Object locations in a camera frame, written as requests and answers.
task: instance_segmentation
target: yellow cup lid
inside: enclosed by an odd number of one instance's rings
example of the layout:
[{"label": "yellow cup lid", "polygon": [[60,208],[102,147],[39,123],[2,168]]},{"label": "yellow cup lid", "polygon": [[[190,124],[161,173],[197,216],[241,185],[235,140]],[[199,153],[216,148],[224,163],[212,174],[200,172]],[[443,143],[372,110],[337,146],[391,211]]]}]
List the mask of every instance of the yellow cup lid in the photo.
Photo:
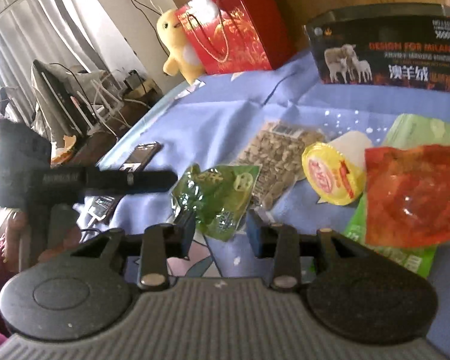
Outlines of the yellow cup lid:
[{"label": "yellow cup lid", "polygon": [[317,142],[307,147],[302,166],[315,192],[331,204],[347,205],[365,187],[365,172],[329,144]]}]

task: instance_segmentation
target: smartphone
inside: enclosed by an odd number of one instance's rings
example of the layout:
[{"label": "smartphone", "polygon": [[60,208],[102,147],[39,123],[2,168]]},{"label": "smartphone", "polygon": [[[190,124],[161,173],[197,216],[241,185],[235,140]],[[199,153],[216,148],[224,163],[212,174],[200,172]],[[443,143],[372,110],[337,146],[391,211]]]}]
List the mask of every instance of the smartphone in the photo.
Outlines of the smartphone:
[{"label": "smartphone", "polygon": [[[126,172],[138,172],[143,170],[162,147],[162,144],[159,142],[145,143],[136,146],[130,156],[122,164],[120,170]],[[99,196],[95,198],[88,210],[91,220],[87,227],[90,227],[97,222],[107,221],[113,214],[121,198],[122,196]]]}]

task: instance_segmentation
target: ribbed gray surface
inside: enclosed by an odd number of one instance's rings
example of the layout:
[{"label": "ribbed gray surface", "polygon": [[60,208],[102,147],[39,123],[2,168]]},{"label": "ribbed gray surface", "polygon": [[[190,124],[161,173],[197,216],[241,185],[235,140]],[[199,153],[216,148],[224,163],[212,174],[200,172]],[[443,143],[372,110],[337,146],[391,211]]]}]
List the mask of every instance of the ribbed gray surface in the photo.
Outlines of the ribbed gray surface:
[{"label": "ribbed gray surface", "polygon": [[142,295],[102,334],[70,344],[15,335],[0,359],[446,360],[422,339],[392,347],[348,342],[319,325],[297,295],[241,278],[180,279],[171,290]]}]

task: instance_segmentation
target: hand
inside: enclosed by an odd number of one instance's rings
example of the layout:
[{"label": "hand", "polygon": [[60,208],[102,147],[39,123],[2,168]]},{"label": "hand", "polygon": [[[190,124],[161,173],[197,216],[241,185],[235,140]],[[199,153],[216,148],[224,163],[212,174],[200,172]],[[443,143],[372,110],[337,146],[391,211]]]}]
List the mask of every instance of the hand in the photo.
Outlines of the hand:
[{"label": "hand", "polygon": [[[5,229],[5,242],[3,249],[3,258],[6,268],[13,273],[18,273],[19,268],[19,249],[20,237],[28,226],[27,216],[22,212],[13,214],[7,222]],[[38,258],[40,263],[48,261],[52,257],[68,250],[73,249],[80,243],[82,232],[78,226],[72,227],[63,240],[63,242],[54,249],[45,250]]]}]

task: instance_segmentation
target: orange package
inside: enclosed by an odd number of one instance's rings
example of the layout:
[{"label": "orange package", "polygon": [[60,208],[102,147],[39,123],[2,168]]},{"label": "orange package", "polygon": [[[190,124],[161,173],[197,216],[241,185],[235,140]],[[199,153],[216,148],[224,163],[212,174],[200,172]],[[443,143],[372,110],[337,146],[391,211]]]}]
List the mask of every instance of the orange package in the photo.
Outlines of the orange package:
[{"label": "orange package", "polygon": [[367,234],[376,246],[450,241],[450,146],[367,149]]}]

